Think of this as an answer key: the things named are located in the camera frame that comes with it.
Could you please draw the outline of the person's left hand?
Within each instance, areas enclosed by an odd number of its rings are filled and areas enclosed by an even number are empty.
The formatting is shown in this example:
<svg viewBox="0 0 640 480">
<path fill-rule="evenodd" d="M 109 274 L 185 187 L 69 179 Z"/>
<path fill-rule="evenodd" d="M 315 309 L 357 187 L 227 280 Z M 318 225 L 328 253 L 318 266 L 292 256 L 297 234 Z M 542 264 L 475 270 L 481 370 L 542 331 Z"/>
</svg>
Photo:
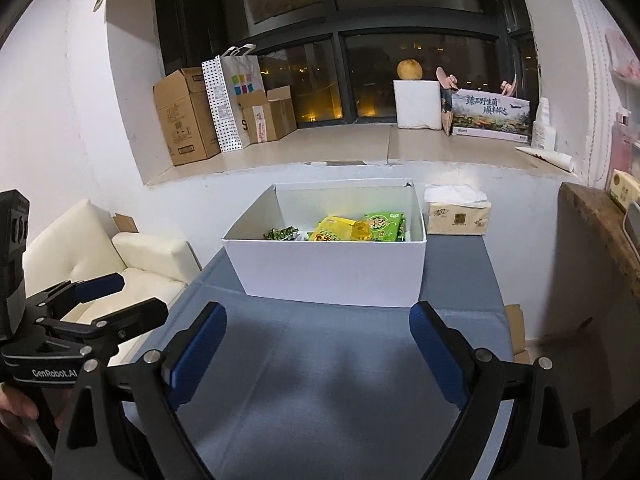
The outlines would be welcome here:
<svg viewBox="0 0 640 480">
<path fill-rule="evenodd" d="M 66 406 L 72 396 L 72 389 L 46 389 L 44 396 L 51 413 L 55 416 L 55 426 L 61 429 L 64 424 Z M 25 420 L 38 418 L 39 412 L 35 402 L 5 382 L 1 384 L 0 398 L 2 425 L 21 442 L 34 446 L 34 440 L 32 440 Z"/>
</svg>

